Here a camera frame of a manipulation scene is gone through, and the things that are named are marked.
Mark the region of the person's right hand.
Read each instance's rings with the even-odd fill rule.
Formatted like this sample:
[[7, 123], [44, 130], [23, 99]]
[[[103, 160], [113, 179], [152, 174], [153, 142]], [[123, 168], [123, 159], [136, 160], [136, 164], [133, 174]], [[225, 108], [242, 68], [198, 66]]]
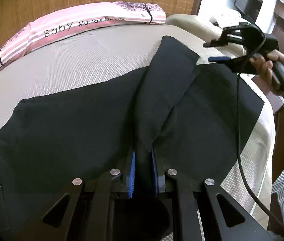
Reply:
[[274, 61], [280, 61], [284, 66], [284, 54], [278, 50], [273, 50], [266, 55], [266, 58], [258, 53], [255, 58], [250, 58], [250, 63], [255, 67], [259, 77], [267, 84], [273, 94], [280, 95], [280, 91], [272, 85], [272, 68]]

